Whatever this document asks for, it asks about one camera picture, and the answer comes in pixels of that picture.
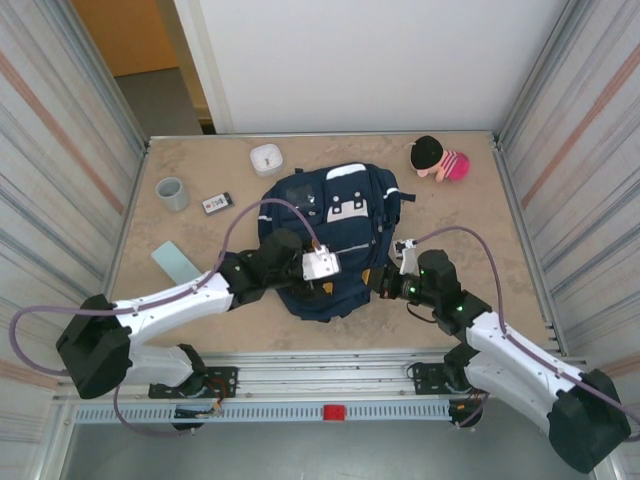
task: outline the plush doll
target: plush doll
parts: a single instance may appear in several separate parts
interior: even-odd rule
[[[469,173],[471,162],[464,153],[445,150],[438,140],[426,136],[412,145],[411,166],[421,177],[435,173],[438,183],[445,178],[456,182]]]

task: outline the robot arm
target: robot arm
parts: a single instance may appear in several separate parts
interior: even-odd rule
[[[560,457],[583,473],[629,437],[631,429],[622,412],[561,374],[619,402],[609,377],[599,370],[582,372],[555,358],[508,324],[505,334],[499,315],[461,288],[444,251],[423,252],[416,262],[415,254],[407,255],[414,246],[412,241],[396,244],[402,267],[371,270],[364,280],[382,298],[432,308],[440,329],[460,340],[461,345],[444,358],[449,384],[457,391],[475,387],[495,394],[540,427]],[[416,266],[419,275],[408,273]]]
[[[289,230],[276,230],[258,250],[226,258],[218,273],[197,287],[208,273],[183,285],[147,297],[109,303],[96,295],[83,309],[104,310],[104,316],[76,315],[56,343],[81,398],[96,398],[120,384],[164,384],[185,396],[198,392],[205,380],[204,364],[189,345],[161,348],[150,339],[196,318],[224,313],[260,300],[268,288],[297,286],[340,272],[335,254],[320,246],[304,252],[301,239]],[[163,300],[191,289],[175,301]],[[137,310],[137,306],[156,307]],[[114,309],[134,313],[110,315]]]

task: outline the small white box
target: small white box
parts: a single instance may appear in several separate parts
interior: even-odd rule
[[[284,167],[282,153],[273,143],[254,148],[251,150],[250,157],[253,169],[261,177],[278,173]]]
[[[202,208],[207,215],[213,215],[231,207],[233,207],[233,200],[231,200],[229,192],[221,193],[202,202]]]

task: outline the beige tabletop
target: beige tabletop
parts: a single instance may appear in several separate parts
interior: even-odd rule
[[[124,248],[112,298],[126,299],[173,286],[151,258],[167,240],[202,272],[212,267],[222,238],[240,210],[260,199],[295,167],[312,170],[348,161],[374,163],[394,172],[400,189],[415,193],[405,202],[395,238],[418,238],[437,228],[463,225],[488,242],[501,275],[507,321],[538,344],[547,342],[527,265],[516,234],[488,136],[482,133],[435,134],[446,149],[472,162],[463,181],[419,178],[409,164],[410,143],[420,135],[294,136],[276,138],[154,139]],[[252,148],[275,143],[284,171],[258,177],[249,159]],[[164,177],[182,179],[191,196],[179,213],[167,212],[155,196]],[[201,201],[229,192],[236,206],[205,215]],[[256,248],[258,212],[248,214],[231,237],[231,249]],[[489,262],[477,241],[465,233],[447,233],[419,248],[442,248],[455,263],[463,288],[497,305]],[[426,308],[420,312],[429,316]],[[373,298],[369,305],[328,324],[290,315],[275,292],[238,310],[194,320],[154,339],[157,345],[188,343],[199,352],[259,352],[362,348],[445,347],[457,341],[405,311],[402,301]]]

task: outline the navy blue backpack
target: navy blue backpack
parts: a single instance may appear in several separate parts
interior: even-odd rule
[[[263,198],[279,198],[295,205],[306,217],[342,268],[332,282],[331,294],[310,298],[290,288],[278,289],[287,309],[303,320],[328,322],[344,317],[369,303],[369,288],[362,272],[389,261],[389,247],[400,220],[402,200],[415,195],[400,193],[393,173],[375,165],[349,163],[312,172],[296,173],[279,180]],[[265,204],[258,216],[260,242],[278,228],[287,228],[310,244],[300,219],[288,208]]]

